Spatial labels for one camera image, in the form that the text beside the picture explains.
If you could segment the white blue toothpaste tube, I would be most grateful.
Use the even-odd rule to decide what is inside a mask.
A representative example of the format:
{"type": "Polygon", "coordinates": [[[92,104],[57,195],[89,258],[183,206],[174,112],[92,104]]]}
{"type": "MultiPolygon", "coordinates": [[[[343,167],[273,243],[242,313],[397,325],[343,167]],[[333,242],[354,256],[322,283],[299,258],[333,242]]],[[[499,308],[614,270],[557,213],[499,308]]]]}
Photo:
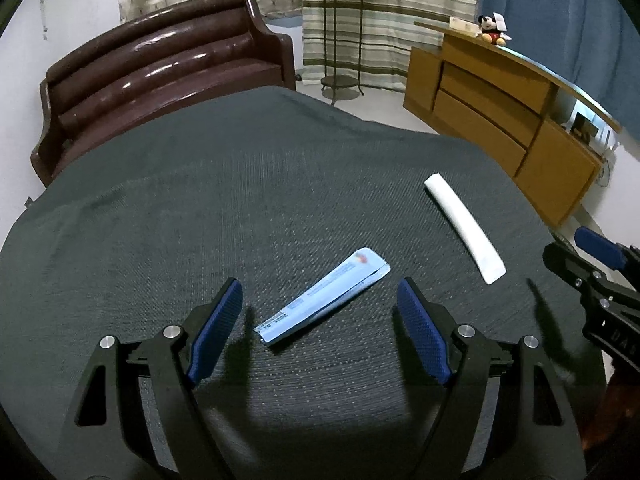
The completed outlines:
{"type": "Polygon", "coordinates": [[[432,174],[424,186],[462,239],[485,283],[491,285],[502,278],[506,266],[496,248],[444,177],[432,174]]]}

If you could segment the light blue toothpaste box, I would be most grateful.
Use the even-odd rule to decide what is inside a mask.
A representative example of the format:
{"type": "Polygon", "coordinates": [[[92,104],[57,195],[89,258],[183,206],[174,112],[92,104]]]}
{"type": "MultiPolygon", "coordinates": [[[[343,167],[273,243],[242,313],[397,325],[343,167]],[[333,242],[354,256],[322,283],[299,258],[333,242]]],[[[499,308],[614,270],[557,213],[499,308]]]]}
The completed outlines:
{"type": "Polygon", "coordinates": [[[316,284],[283,307],[254,332],[267,346],[298,332],[346,304],[390,273],[390,265],[372,249],[363,247],[316,284]]]}

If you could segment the white router on shelf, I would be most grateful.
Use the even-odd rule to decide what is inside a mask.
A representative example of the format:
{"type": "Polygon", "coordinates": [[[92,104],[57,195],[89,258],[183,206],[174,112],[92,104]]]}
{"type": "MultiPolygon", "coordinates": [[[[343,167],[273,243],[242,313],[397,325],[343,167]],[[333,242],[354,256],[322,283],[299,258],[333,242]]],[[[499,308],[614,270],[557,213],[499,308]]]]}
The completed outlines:
{"type": "Polygon", "coordinates": [[[590,146],[598,153],[615,151],[618,145],[615,131],[608,125],[604,125],[592,137],[590,146]]]}

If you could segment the wooden sideboard cabinet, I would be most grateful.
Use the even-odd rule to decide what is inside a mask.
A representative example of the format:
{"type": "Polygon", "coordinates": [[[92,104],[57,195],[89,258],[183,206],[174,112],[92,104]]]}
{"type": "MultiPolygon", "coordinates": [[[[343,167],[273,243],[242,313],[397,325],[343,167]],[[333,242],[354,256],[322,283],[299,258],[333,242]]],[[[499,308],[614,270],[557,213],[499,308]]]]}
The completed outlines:
{"type": "Polygon", "coordinates": [[[604,153],[570,134],[575,115],[620,123],[581,88],[531,58],[449,27],[440,46],[414,47],[405,108],[435,131],[479,146],[557,228],[604,166],[604,153]]]}

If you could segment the blue curtain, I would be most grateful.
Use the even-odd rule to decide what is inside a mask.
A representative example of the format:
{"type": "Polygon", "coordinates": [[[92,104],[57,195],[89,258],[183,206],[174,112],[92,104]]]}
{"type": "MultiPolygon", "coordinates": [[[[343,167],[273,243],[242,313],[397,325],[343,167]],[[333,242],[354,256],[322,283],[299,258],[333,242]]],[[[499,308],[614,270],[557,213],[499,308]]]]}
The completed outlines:
{"type": "Polygon", "coordinates": [[[618,0],[478,0],[498,12],[510,48],[585,90],[639,137],[639,32],[618,0]]]}

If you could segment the Mickey Mouse plush toy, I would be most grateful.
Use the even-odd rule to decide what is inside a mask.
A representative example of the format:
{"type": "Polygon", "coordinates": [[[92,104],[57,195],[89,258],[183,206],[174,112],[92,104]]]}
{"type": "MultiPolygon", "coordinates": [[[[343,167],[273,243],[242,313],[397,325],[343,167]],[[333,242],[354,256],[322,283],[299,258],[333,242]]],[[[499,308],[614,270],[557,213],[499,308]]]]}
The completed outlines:
{"type": "Polygon", "coordinates": [[[477,19],[478,34],[481,40],[494,46],[505,47],[512,40],[508,35],[506,21],[497,12],[490,15],[480,15],[477,19]]]}

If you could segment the small box on cabinet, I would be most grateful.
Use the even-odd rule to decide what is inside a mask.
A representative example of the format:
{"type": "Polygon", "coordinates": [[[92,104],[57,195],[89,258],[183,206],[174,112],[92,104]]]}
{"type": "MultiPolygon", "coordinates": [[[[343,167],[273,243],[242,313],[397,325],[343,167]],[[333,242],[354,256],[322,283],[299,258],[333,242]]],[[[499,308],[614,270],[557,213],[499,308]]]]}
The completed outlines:
{"type": "Polygon", "coordinates": [[[479,24],[465,21],[455,16],[450,16],[448,25],[450,29],[470,37],[477,37],[482,33],[479,24]]]}

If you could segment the dark grey tablecloth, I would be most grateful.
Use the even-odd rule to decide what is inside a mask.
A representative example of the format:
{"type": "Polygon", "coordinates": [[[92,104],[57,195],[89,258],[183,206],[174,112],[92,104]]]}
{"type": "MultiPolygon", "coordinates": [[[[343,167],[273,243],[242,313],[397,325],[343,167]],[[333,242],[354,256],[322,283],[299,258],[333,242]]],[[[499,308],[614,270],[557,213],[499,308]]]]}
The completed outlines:
{"type": "Polygon", "coordinates": [[[440,391],[396,311],[413,278],[484,335],[537,336],[579,426],[605,386],[578,293],[549,272],[547,226],[477,146],[364,122],[266,87],[207,101],[107,141],[68,166],[1,252],[1,402],[55,464],[70,400],[107,334],[155,335],[227,278],[244,306],[196,390],[243,479],[423,478],[440,391]],[[424,181],[441,174],[506,266],[487,285],[424,181]],[[254,328],[367,247],[390,273],[267,346],[254,328]]]}

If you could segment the black metal plant stand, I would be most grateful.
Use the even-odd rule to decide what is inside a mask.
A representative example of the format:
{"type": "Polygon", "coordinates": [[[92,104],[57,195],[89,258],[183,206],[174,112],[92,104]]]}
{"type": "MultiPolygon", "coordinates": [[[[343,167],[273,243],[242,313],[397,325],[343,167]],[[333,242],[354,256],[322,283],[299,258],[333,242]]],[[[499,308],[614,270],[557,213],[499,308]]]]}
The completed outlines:
{"type": "Polygon", "coordinates": [[[321,0],[321,91],[334,106],[343,90],[362,90],[364,0],[321,0]]]}

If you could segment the striped curtain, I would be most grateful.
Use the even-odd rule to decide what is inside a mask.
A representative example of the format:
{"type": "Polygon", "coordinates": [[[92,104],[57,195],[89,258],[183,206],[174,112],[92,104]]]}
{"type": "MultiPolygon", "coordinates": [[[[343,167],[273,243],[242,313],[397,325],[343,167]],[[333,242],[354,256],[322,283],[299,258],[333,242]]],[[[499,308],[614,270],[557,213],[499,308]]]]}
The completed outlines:
{"type": "MultiPolygon", "coordinates": [[[[362,84],[402,91],[414,47],[439,46],[442,35],[414,23],[446,26],[471,21],[477,0],[364,0],[362,84]]],[[[322,77],[321,0],[303,0],[303,82],[322,77]]]]}

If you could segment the dark brown leather sofa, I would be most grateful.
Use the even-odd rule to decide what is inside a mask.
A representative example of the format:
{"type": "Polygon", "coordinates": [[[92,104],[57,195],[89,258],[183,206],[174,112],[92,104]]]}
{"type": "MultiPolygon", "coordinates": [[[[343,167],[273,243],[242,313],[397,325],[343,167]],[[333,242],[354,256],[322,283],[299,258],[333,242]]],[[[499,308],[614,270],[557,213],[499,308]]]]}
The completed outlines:
{"type": "Polygon", "coordinates": [[[41,81],[30,161],[43,185],[115,136],[199,102],[265,86],[295,89],[293,41],[257,0],[188,0],[70,52],[41,81]]]}

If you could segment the dark picture frame on shelf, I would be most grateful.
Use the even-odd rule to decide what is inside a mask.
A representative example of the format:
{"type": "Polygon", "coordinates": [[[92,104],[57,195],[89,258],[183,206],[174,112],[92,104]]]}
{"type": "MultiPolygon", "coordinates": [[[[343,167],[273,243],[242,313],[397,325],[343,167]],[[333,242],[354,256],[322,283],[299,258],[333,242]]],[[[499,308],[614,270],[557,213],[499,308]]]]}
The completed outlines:
{"type": "Polygon", "coordinates": [[[573,125],[570,127],[570,134],[585,144],[589,144],[598,131],[598,127],[582,113],[575,115],[573,125]]]}

